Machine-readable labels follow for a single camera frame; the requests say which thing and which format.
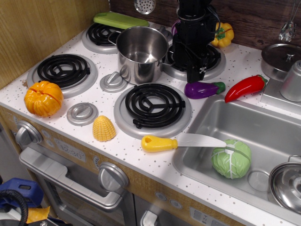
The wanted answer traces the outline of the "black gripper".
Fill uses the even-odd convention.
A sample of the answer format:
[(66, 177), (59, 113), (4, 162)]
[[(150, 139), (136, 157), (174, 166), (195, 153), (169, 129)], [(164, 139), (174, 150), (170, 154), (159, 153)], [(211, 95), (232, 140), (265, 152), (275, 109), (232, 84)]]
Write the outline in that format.
[(217, 18), (214, 14), (179, 14), (173, 36), (173, 61), (187, 71), (187, 82), (202, 81), (207, 71), (206, 48), (214, 40)]

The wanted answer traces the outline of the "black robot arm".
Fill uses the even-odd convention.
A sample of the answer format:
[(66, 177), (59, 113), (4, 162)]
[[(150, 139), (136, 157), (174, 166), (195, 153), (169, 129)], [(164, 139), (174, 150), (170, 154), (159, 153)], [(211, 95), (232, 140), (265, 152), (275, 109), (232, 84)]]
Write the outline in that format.
[(180, 0), (173, 36), (173, 60), (179, 69), (185, 69), (187, 82), (201, 81), (207, 70), (207, 46), (215, 39), (220, 22), (210, 0)]

